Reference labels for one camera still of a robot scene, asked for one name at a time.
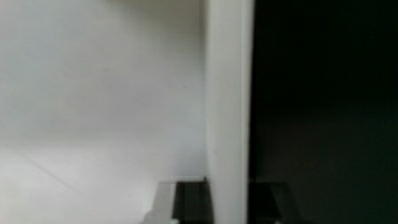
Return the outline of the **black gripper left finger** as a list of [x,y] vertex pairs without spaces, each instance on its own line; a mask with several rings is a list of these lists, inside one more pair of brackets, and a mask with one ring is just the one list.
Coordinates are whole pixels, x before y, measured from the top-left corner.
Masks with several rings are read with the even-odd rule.
[[158,184],[141,224],[212,224],[212,191],[205,180]]

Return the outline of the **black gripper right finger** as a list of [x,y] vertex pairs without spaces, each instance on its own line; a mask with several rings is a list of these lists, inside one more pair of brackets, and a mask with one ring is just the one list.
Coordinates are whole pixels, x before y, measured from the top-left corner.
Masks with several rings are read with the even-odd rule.
[[304,224],[286,183],[249,184],[249,224]]

